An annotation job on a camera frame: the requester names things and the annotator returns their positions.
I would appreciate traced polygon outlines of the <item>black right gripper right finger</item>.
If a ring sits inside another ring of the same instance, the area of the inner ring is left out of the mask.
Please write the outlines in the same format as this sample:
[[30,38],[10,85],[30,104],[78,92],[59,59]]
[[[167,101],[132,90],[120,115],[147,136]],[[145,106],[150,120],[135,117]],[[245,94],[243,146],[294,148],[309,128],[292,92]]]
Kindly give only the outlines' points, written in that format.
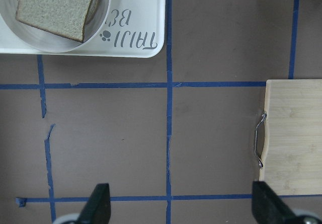
[[252,214],[257,223],[299,223],[295,213],[266,182],[252,183]]

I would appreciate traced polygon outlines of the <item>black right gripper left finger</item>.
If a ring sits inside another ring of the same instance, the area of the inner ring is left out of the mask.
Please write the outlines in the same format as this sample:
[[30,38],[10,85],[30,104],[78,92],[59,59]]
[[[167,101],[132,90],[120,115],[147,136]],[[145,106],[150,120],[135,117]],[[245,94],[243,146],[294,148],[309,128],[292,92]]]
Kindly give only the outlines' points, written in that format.
[[97,184],[76,223],[105,223],[111,218],[110,188],[108,183]]

